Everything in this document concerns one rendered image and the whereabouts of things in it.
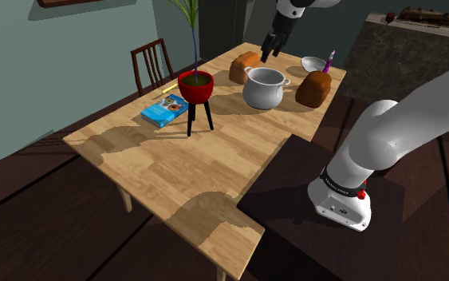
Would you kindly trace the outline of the dark robot stand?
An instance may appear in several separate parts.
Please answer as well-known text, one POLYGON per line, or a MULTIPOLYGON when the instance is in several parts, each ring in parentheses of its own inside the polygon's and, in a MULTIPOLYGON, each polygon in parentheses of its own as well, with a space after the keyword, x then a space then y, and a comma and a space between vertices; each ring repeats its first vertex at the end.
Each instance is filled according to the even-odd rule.
POLYGON ((292 135, 239 201, 266 229, 247 268, 259 281, 396 281, 404 187, 371 176, 370 224, 351 230, 317 214, 307 194, 332 156, 292 135))

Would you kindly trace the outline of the dark brown bread loaf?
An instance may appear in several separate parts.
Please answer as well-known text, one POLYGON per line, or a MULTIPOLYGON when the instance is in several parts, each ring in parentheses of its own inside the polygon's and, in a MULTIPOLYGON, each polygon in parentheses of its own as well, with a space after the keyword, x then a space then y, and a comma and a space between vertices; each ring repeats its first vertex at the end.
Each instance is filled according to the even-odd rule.
POLYGON ((332 78, 322 71, 309 73, 298 86, 295 101, 316 109, 322 105, 331 89, 332 78))

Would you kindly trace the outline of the dark wooden chair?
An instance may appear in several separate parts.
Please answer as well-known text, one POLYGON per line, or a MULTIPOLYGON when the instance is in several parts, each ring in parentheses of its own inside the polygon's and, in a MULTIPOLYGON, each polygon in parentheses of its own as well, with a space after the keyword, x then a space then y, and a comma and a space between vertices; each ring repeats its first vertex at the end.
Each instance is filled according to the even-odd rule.
POLYGON ((138 94, 142 97, 145 92, 140 80, 140 67, 138 64, 137 56, 141 53, 144 58, 144 62, 146 65, 147 73, 149 80, 151 82, 152 89, 157 89, 160 86, 164 85, 164 78, 161 73, 161 65, 159 62, 159 58, 157 56, 156 47, 160 46, 162 50, 162 58, 164 59, 167 69, 169 71, 169 77, 173 80, 175 79, 175 75, 173 69, 171 67, 170 59, 167 53, 167 48, 165 46, 165 42, 162 38, 159 38, 153 42, 150 42, 144 46, 138 47, 130 52, 132 58, 132 65, 134 71, 134 77, 136 82, 136 88, 138 90, 138 94))

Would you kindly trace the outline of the blue book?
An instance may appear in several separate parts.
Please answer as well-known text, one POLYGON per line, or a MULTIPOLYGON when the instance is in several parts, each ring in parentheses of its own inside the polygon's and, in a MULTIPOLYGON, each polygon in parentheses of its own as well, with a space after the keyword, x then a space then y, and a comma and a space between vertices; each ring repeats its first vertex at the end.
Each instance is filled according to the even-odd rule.
POLYGON ((163 128, 182 113, 186 112, 188 107, 189 104, 182 97, 170 94, 144 109, 140 115, 143 119, 158 128, 163 128))

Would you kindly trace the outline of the white bowl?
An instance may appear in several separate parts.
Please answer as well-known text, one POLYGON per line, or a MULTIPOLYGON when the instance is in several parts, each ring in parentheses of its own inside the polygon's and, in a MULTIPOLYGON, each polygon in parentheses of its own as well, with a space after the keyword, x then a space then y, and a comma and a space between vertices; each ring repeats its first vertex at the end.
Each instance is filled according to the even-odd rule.
POLYGON ((301 66, 306 72, 322 71, 325 68, 326 61, 318 57, 303 57, 301 66))

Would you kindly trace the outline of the dark stone counter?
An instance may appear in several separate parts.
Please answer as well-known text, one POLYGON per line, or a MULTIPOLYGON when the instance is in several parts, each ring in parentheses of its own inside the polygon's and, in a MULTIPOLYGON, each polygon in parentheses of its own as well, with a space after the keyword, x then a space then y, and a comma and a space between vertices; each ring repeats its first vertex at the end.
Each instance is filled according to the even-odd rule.
POLYGON ((370 13, 347 56, 338 91, 371 104, 401 101, 449 70, 449 30, 370 13))

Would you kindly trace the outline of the wooden table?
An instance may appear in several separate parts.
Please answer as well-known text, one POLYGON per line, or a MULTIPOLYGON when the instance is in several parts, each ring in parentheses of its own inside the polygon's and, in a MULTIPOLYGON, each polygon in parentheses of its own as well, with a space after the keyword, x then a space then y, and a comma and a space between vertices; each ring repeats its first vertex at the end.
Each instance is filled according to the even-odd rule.
POLYGON ((305 71, 287 53, 266 63, 286 77, 281 104, 251 108, 228 75, 238 55, 257 50, 243 43, 202 65, 215 87, 193 123, 185 116, 161 129, 147 123, 140 114, 162 97, 156 89, 65 138, 117 184, 125 203, 142 204, 232 279, 240 279, 264 232, 238 202, 289 136, 313 138, 327 110, 295 101, 305 71))

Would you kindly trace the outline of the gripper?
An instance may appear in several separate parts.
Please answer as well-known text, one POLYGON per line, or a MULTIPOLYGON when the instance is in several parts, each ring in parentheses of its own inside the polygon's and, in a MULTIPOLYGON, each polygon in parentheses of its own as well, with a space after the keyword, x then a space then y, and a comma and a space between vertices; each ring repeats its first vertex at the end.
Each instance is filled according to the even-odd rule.
POLYGON ((282 47, 285 45, 286 39, 289 37, 293 30, 296 21, 296 18, 289 18, 281 14, 280 12, 277 12, 275 14, 272 23, 273 33, 268 33, 264 42, 262 43, 261 62, 266 63, 267 58, 272 50, 272 55, 274 57, 277 57, 279 55, 282 47))

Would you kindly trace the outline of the light brown bread loaf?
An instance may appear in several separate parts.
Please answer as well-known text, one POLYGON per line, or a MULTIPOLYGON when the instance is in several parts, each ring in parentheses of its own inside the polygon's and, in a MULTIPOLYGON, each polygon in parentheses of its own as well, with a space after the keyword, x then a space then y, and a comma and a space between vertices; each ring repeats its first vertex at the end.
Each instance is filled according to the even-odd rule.
POLYGON ((247 81, 245 68, 256 67, 260 64, 260 58, 258 53, 252 51, 239 55, 230 65, 229 80, 244 85, 247 81))

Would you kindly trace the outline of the purple spray bottle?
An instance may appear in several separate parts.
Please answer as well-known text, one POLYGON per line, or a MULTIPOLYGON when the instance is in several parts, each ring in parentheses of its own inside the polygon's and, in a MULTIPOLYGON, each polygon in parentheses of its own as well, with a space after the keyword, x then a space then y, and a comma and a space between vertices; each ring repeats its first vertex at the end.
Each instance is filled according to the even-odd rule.
POLYGON ((331 52, 331 54, 329 55, 329 58, 327 59, 327 61, 326 61, 326 63, 325 63, 325 67, 324 67, 323 70, 322 70, 323 73, 328 73, 329 67, 330 67, 330 65, 331 65, 331 63, 332 63, 332 60, 333 60, 333 57, 334 57, 335 53, 336 53, 336 51, 333 50, 333 51, 331 52))

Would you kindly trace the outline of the grey cooking pot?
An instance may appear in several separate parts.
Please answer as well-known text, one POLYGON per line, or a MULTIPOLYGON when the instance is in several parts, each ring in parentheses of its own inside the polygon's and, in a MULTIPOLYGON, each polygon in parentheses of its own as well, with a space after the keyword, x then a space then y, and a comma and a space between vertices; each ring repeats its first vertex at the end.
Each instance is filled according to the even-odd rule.
POLYGON ((277 107, 283 97, 283 87, 291 80, 284 74, 267 67, 246 67, 246 84, 243 87, 244 101, 255 109, 269 110, 277 107))

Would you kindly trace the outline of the red potted plant on stand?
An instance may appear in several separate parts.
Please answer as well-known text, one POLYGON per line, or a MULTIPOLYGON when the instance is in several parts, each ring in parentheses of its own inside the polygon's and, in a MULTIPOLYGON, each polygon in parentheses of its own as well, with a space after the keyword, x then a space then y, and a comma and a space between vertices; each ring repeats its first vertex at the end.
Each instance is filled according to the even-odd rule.
POLYGON ((198 70, 198 51, 195 37, 195 21, 199 12, 199 0, 167 0, 167 4, 172 4, 180 10, 191 28, 191 35, 194 44, 195 68, 192 71, 182 73, 178 77, 179 91, 188 106, 187 135, 191 135, 192 122, 195 121, 196 105, 204 105, 210 130, 214 129, 211 117, 209 98, 214 88, 214 78, 208 72, 198 70))

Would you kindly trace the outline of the wall picture frame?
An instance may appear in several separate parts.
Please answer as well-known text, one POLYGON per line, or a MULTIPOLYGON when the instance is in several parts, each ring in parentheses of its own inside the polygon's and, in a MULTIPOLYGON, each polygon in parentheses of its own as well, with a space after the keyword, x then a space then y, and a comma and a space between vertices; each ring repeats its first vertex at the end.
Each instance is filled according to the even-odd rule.
POLYGON ((59 6, 71 6, 89 2, 100 2, 103 0, 36 0, 37 4, 42 8, 53 8, 59 6))

